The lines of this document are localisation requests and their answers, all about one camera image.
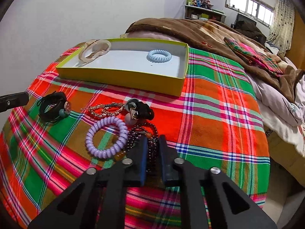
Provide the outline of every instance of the plaid fabric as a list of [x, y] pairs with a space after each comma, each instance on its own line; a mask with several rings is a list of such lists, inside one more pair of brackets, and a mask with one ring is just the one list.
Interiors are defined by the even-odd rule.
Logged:
[[[61, 79], [56, 65], [50, 64], [33, 81], [27, 90], [28, 105], [11, 112], [0, 134], [1, 200], [23, 228], [86, 169], [113, 164], [112, 159], [100, 161], [86, 151], [85, 135], [94, 120], [80, 109], [132, 97], [153, 108], [152, 122], [180, 157], [200, 168], [221, 168], [263, 205], [269, 179], [268, 144], [253, 89], [239, 64], [190, 48], [188, 73], [178, 99]], [[47, 126], [39, 120], [36, 103], [53, 91], [65, 92], [73, 111]], [[117, 132], [115, 127], [104, 127], [96, 133], [94, 144], [109, 148]], [[160, 179], [148, 179], [146, 187], [128, 189], [126, 228], [177, 228], [180, 223], [178, 188], [164, 189]]]
[[226, 45], [241, 59], [249, 65], [257, 66], [267, 71], [272, 77], [279, 77], [283, 74], [277, 62], [263, 53], [240, 43], [234, 39], [224, 38]]

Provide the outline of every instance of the silver screw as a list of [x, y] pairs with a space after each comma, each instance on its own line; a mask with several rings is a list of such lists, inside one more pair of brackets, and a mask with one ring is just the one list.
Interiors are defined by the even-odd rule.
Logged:
[[132, 159], [130, 159], [130, 158], [124, 158], [124, 159], [122, 160], [122, 163], [123, 163], [123, 164], [132, 164]]
[[89, 168], [86, 170], [86, 173], [88, 175], [94, 175], [96, 173], [96, 169], [95, 168]]
[[219, 168], [217, 168], [217, 167], [212, 167], [211, 168], [211, 172], [213, 173], [213, 174], [219, 174], [220, 173], [220, 169]]
[[181, 157], [178, 157], [178, 158], [175, 158], [175, 159], [174, 159], [174, 162], [175, 162], [176, 164], [183, 164], [183, 163], [184, 163], [184, 159], [181, 158]]

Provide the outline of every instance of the patterned curtain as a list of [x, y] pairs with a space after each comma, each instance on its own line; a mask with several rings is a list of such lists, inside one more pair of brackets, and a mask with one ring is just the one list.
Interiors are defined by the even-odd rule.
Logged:
[[290, 0], [276, 0], [274, 19], [267, 42], [286, 52], [291, 48], [294, 6]]

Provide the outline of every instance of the window pane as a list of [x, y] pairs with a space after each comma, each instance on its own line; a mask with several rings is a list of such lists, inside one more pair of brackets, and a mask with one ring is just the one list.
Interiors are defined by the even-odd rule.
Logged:
[[241, 11], [246, 11], [247, 0], [230, 0], [230, 6], [236, 9], [240, 9]]
[[270, 23], [270, 17], [271, 17], [271, 10], [266, 9], [266, 10], [265, 10], [264, 22], [267, 23], [268, 25], [269, 25], [269, 23]]
[[264, 6], [262, 6], [262, 5], [260, 5], [260, 8], [258, 10], [258, 16], [257, 16], [258, 19], [260, 19], [262, 21], [264, 20], [265, 10], [266, 10], [266, 8]]
[[253, 3], [253, 9], [252, 9], [252, 15], [253, 16], [256, 16], [257, 6], [258, 6], [258, 3], [254, 2]]
[[269, 23], [269, 25], [271, 26], [272, 25], [272, 22], [273, 22], [273, 12], [271, 13], [271, 18], [270, 18], [270, 23]]
[[247, 13], [252, 14], [252, 9], [253, 9], [253, 1], [249, 0]]

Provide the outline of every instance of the window frame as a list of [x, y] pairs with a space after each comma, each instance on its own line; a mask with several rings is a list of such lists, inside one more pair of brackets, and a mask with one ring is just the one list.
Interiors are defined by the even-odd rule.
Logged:
[[245, 12], [241, 11], [240, 9], [237, 9], [237, 8], [234, 8], [234, 7], [229, 6], [230, 0], [226, 0], [225, 7], [226, 7], [226, 8], [229, 8], [229, 9], [232, 9], [232, 10], [235, 10], [235, 11], [237, 11], [237, 12], [239, 12], [239, 13], [245, 15], [245, 16], [248, 16], [248, 17], [251, 18], [251, 19], [256, 20], [257, 22], [263, 24], [264, 26], [266, 26], [266, 27], [268, 27], [268, 28], [271, 28], [271, 25], [272, 25], [272, 24], [269, 25], [269, 24], [267, 24], [266, 22], [264, 22], [264, 21], [262, 21], [261, 19], [258, 18], [258, 12], [259, 12], [259, 10], [260, 10], [260, 5], [263, 6], [263, 7], [265, 7], [266, 9], [270, 10], [271, 13], [273, 13], [273, 19], [272, 19], [272, 22], [273, 22], [273, 20], [274, 20], [274, 7], [271, 7], [270, 5], [268, 5], [267, 3], [264, 3], [264, 2], [261, 1], [261, 0], [251, 0], [251, 1], [257, 3], [257, 9], [256, 9], [256, 15], [255, 15], [255, 16], [253, 16], [252, 14], [248, 14], [249, 0], [247, 0]]

